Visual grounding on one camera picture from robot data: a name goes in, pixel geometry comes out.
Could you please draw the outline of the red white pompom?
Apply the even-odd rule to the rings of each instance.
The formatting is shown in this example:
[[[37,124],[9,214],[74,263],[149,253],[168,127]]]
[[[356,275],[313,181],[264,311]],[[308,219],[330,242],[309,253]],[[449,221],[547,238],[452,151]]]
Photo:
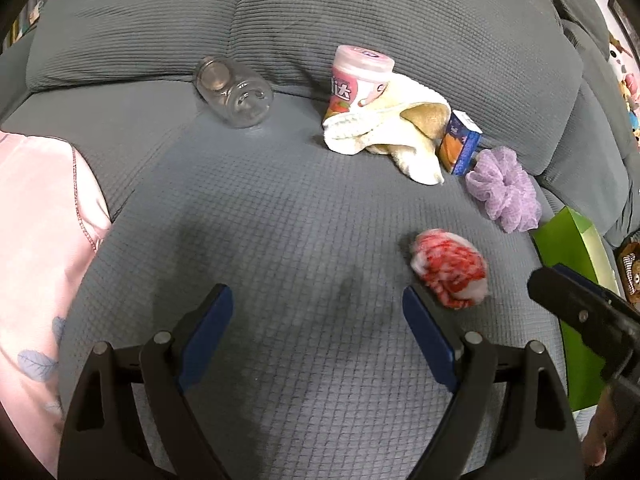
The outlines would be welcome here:
[[[410,266],[445,308],[474,307],[488,295],[485,258],[457,234],[442,229],[420,233],[411,245]]]

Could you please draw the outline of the purple scrunchie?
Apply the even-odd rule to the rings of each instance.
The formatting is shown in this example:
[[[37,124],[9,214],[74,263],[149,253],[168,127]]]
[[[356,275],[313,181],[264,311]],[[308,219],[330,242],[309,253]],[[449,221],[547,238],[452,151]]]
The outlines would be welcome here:
[[[484,205],[486,216],[506,233],[537,229],[541,203],[533,180],[506,146],[480,151],[465,176],[466,189]]]

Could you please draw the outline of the blue orange tissue pack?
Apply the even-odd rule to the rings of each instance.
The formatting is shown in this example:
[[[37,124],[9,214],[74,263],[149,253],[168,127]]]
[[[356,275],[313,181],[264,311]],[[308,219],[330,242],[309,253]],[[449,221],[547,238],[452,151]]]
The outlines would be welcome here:
[[[483,135],[482,129],[462,110],[450,114],[437,155],[440,163],[454,176],[464,176]]]

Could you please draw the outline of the brown snack packet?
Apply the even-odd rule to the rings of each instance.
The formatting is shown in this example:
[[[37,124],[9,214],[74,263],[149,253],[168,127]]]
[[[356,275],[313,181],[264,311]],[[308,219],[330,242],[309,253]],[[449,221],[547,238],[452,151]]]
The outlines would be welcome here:
[[[628,243],[617,255],[616,262],[626,299],[634,310],[640,306],[640,248],[638,242]]]

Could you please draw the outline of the green cardboard box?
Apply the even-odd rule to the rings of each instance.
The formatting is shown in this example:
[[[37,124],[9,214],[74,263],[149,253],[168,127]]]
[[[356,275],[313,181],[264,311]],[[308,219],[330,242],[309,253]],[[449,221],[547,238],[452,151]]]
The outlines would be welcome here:
[[[576,210],[563,207],[532,237],[544,266],[559,268],[563,275],[585,287],[599,285],[616,294],[620,291],[601,235],[592,221]],[[591,408],[604,388],[604,359],[589,349],[567,322],[561,323],[561,332],[568,403],[574,412]]]

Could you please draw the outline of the pink floral clothing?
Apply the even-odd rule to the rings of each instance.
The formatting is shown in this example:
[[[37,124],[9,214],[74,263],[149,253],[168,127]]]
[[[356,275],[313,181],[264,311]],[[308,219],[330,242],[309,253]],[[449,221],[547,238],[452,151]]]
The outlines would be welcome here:
[[[79,285],[111,227],[96,177],[65,141],[1,136],[1,403],[58,471],[58,354]]]

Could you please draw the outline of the colourful plush toys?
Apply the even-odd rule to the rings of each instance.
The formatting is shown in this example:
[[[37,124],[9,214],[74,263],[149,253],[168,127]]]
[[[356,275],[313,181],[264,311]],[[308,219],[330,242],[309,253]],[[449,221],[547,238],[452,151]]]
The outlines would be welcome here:
[[[629,52],[612,34],[608,34],[608,64],[612,67],[616,84],[620,88],[628,112],[631,130],[639,141],[639,83],[636,75],[627,67]]]

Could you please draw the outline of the cream yellow towel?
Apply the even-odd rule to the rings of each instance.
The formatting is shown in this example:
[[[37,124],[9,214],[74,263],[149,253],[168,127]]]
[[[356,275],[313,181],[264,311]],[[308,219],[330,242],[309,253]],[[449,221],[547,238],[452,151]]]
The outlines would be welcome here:
[[[444,182],[436,154],[451,115],[437,91],[405,75],[393,74],[382,94],[365,106],[326,116],[326,147],[342,155],[362,151],[390,156],[408,178],[423,185]]]

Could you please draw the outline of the grey fabric sofa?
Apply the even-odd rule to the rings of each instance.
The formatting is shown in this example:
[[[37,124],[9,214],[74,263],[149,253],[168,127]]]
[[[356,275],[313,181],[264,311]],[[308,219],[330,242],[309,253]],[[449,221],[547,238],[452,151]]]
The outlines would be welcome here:
[[[488,263],[460,322],[498,344],[561,326],[526,292],[538,252],[462,179],[426,186],[323,141],[341,44],[389,55],[506,146],[542,213],[570,207],[608,248],[639,227],[639,154],[594,0],[47,0],[1,57],[1,135],[67,142],[111,227],[70,305],[63,420],[91,346],[140,344],[229,285],[234,315],[188,395],[235,479],[402,479],[447,393],[401,313],[410,243],[442,228]],[[234,128],[193,83],[206,56],[269,82],[268,117]]]

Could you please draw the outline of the pink lidded canister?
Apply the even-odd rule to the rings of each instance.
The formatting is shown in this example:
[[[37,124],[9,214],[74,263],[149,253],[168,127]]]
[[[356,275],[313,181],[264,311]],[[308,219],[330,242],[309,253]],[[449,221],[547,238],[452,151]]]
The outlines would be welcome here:
[[[394,67],[395,61],[386,54],[364,47],[338,46],[324,118],[359,110],[376,100],[390,82]]]

